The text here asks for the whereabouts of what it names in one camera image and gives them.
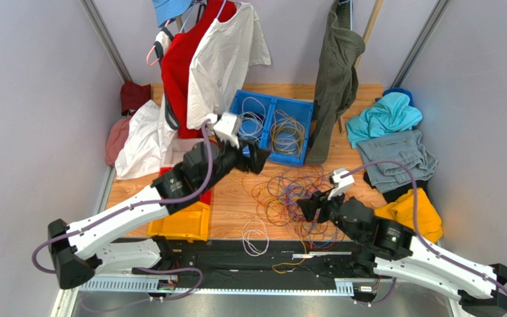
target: yellow clothing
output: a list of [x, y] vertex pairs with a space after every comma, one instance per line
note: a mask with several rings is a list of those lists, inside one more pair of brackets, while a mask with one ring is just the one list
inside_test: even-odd
[[[414, 190], [409, 190], [407, 194], [400, 196], [393, 203], [377, 208], [374, 214], [377, 217], [395, 220], [406, 227], [414, 228], [413, 221], [414, 207]], [[427, 240], [435, 243], [443, 236], [443, 228], [441, 227], [441, 217], [429, 202], [429, 198], [423, 191], [418, 188], [418, 226], [419, 232]]]

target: gray floor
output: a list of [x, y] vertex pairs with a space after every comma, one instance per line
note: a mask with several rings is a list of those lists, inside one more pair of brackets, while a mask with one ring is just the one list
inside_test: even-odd
[[[384, 283], [379, 289], [383, 296], [390, 285]], [[92, 309], [114, 308], [135, 300], [145, 299], [139, 293], [95, 292], [84, 299]], [[73, 316], [92, 317], [291, 317], [291, 316], [396, 316], [396, 317], [446, 317], [452, 316], [445, 298], [439, 294], [408, 283], [399, 283], [392, 297], [384, 304], [372, 308], [354, 305], [351, 299], [339, 297], [298, 297], [263, 295], [192, 295], [174, 302], [145, 302], [137, 306], [111, 312], [94, 314], [76, 309]]]

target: teal clothing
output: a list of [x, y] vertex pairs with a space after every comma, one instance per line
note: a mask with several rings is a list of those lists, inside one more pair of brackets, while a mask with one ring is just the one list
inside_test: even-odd
[[351, 147], [374, 137], [411, 130], [423, 118], [421, 112], [409, 105], [410, 97], [401, 92], [391, 92], [382, 97], [361, 115], [351, 118], [347, 126], [347, 139]]

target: blue hat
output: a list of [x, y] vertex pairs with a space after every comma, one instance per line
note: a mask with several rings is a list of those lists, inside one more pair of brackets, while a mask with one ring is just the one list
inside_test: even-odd
[[167, 20], [182, 15], [189, 6], [191, 0], [152, 0], [156, 9], [158, 26], [165, 24]]

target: white wall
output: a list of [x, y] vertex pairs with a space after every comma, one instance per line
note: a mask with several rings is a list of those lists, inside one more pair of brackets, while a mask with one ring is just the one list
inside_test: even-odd
[[0, 316], [49, 316], [58, 284], [31, 252], [93, 212], [120, 86], [78, 1], [0, 1]]
[[507, 265], [507, 1], [452, 1], [403, 86], [439, 158], [446, 246]]
[[[363, 34], [374, 0], [353, 1], [354, 30]], [[146, 54], [158, 33], [152, 1], [95, 2], [133, 80], [137, 83], [161, 83], [160, 67], [148, 67], [145, 63]], [[250, 2], [261, 19], [273, 65], [250, 68], [246, 82], [315, 83], [326, 17], [332, 1]], [[361, 83], [391, 84], [435, 2], [385, 1], [361, 60]], [[192, 26], [194, 18], [195, 15], [192, 15], [187, 25]], [[173, 26], [169, 29], [174, 34], [177, 31]]]

